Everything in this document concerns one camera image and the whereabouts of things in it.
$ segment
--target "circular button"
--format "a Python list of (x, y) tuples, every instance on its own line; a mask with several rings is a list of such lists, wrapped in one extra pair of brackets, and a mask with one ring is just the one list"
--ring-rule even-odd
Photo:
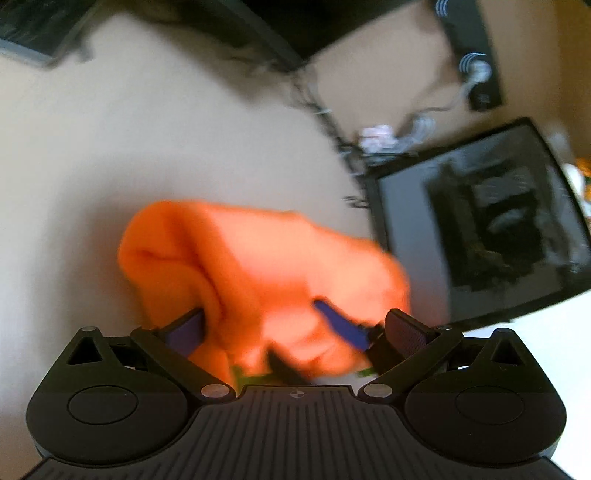
[(79, 391), (68, 403), (68, 410), (83, 423), (106, 425), (129, 417), (137, 406), (138, 399), (133, 392), (101, 385)]
[(503, 425), (518, 419), (524, 411), (521, 397), (506, 388), (481, 385), (456, 397), (456, 408), (466, 418), (484, 425)]

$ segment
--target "orange object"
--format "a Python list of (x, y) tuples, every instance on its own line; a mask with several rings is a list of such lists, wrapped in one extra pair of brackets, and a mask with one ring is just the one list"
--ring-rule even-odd
[(577, 160), (577, 168), (585, 177), (585, 200), (591, 202), (591, 160), (579, 158)]
[(151, 326), (204, 308), (206, 339), (190, 359), (232, 385), (233, 365), (249, 377), (268, 373), (269, 347), (310, 378), (367, 366), (315, 299), (367, 326), (391, 308), (410, 312), (408, 281), (392, 256), (293, 212), (156, 203), (129, 224), (119, 265)]

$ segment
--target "floor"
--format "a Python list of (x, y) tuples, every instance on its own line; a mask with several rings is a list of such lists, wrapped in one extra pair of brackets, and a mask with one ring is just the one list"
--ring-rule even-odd
[[(549, 1), (505, 0), (511, 15), (501, 12), (503, 2), (483, 1), (508, 72), (508, 106), (496, 116), (459, 109), (442, 125), (443, 136), (504, 116), (552, 119), (555, 89), (538, 95), (541, 85), (557, 82), (545, 66), (558, 51), (548, 33), (554, 20), (539, 7)], [(426, 5), (388, 16), (320, 62), (320, 87), (347, 132), (374, 122), (396, 125), (420, 99), (444, 103), (453, 96), (449, 48)], [(536, 52), (526, 79), (513, 68), (523, 49), (504, 34), (504, 25), (527, 27), (528, 15), (518, 9), (543, 27), (542, 40), (523, 42)], [(141, 23), (115, 7), (99, 15), (90, 45), (92, 61), (72, 55), (51, 70), (0, 57), (2, 480), (19, 478), (38, 461), (25, 408), (72, 334), (98, 325), (106, 335), (126, 335), (140, 319), (115, 253), (143, 206), (200, 197), (294, 209), (343, 233), (370, 235), (366, 213), (341, 201), (355, 189), (330, 142), (307, 112), (290, 105), (280, 79), (248, 78), (215, 41)], [(576, 302), (569, 314), (584, 311), (589, 298)], [(573, 340), (580, 336), (564, 338)], [(580, 471), (574, 455), (565, 458)]]

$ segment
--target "white cable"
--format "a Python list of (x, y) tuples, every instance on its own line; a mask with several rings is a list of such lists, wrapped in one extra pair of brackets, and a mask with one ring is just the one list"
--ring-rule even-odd
[(472, 60), (467, 69), (468, 78), (460, 88), (460, 91), (457, 93), (455, 98), (446, 106), (425, 108), (415, 113), (413, 117), (412, 131), (408, 135), (399, 138), (396, 146), (392, 149), (388, 149), (388, 151), (384, 151), (384, 153), (408, 153), (409, 150), (416, 145), (422, 144), (427, 138), (435, 133), (437, 127), (435, 120), (429, 116), (428, 113), (448, 112), (453, 110), (458, 105), (458, 103), (470, 95), (470, 92), (476, 85), (488, 82), (492, 76), (492, 68), (490, 64), (484, 60)]

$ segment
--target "triangular cutout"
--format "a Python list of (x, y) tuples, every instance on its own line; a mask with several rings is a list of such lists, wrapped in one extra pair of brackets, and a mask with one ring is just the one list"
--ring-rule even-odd
[(508, 340), (503, 340), (499, 345), (496, 347), (495, 353), (492, 355), (492, 361), (497, 364), (507, 364), (507, 365), (523, 365), (519, 354), (511, 345), (511, 342)]
[(102, 357), (99, 351), (96, 349), (96, 345), (92, 338), (83, 338), (74, 353), (68, 361), (68, 365), (80, 365), (80, 364), (91, 364), (94, 362), (100, 362)]
[(134, 370), (147, 371), (145, 359), (139, 354), (138, 351), (125, 345), (109, 345), (111, 350), (119, 360), (119, 363), (127, 368)]

